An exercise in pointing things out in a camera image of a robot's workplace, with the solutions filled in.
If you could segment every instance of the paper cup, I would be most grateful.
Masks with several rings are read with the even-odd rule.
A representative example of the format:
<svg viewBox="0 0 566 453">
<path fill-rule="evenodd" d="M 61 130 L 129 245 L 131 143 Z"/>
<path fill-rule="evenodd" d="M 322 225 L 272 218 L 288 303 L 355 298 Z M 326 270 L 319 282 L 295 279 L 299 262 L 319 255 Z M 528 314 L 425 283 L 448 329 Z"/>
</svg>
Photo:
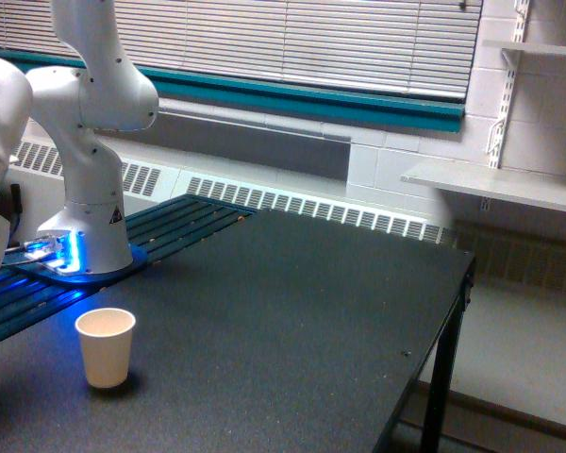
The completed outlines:
<svg viewBox="0 0 566 453">
<path fill-rule="evenodd" d="M 108 389 L 125 381 L 135 324 L 134 315 L 121 309 L 91 310 L 75 320 L 86 380 L 92 387 Z"/>
</svg>

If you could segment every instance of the black table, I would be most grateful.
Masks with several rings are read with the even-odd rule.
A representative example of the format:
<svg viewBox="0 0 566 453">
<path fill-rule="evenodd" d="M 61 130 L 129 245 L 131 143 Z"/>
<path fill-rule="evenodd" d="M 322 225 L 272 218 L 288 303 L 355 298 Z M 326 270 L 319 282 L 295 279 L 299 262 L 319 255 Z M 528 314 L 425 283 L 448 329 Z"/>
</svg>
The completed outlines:
<svg viewBox="0 0 566 453">
<path fill-rule="evenodd" d="M 260 212 L 0 343 L 1 451 L 373 451 L 440 337 L 435 451 L 474 258 Z M 86 386 L 84 311 L 137 315 L 131 375 Z"/>
</svg>

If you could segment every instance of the window blinds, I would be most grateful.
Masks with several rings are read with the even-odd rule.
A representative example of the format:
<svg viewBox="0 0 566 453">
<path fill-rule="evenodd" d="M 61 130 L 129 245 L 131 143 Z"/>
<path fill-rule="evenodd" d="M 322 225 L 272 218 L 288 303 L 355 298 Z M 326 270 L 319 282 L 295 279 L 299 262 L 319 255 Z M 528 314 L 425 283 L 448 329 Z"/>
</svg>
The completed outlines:
<svg viewBox="0 0 566 453">
<path fill-rule="evenodd" d="M 462 99 L 482 0 L 115 0 L 142 65 Z M 0 47 L 71 56 L 48 0 L 0 1 Z"/>
</svg>

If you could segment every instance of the white shelf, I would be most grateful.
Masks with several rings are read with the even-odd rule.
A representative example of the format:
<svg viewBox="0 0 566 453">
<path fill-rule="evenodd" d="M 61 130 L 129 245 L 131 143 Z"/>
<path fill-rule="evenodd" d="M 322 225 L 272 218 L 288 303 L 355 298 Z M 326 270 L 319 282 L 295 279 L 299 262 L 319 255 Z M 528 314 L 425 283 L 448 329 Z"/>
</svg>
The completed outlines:
<svg viewBox="0 0 566 453">
<path fill-rule="evenodd" d="M 446 191 L 566 212 L 564 178 L 428 159 L 408 170 L 401 179 Z"/>
<path fill-rule="evenodd" d="M 533 42 L 510 42 L 510 41 L 492 41 L 485 40 L 482 42 L 485 47 L 498 47 L 502 50 L 520 51 L 528 54 L 536 55 L 555 55 L 566 57 L 566 46 L 537 44 Z"/>
</svg>

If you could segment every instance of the window sill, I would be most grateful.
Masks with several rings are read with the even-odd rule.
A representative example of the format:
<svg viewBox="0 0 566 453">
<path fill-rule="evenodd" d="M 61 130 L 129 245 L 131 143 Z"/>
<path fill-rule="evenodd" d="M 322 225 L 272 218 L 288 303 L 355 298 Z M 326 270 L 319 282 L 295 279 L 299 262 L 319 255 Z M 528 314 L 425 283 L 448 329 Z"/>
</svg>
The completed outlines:
<svg viewBox="0 0 566 453">
<path fill-rule="evenodd" d="M 49 65 L 84 67 L 79 59 L 6 49 L 0 49 L 0 58 L 10 60 L 24 72 Z M 281 114 L 319 117 L 334 123 L 459 132 L 464 114 L 464 106 L 455 103 L 342 92 L 143 66 L 140 69 L 164 96 L 222 103 L 238 108 L 276 110 Z"/>
</svg>

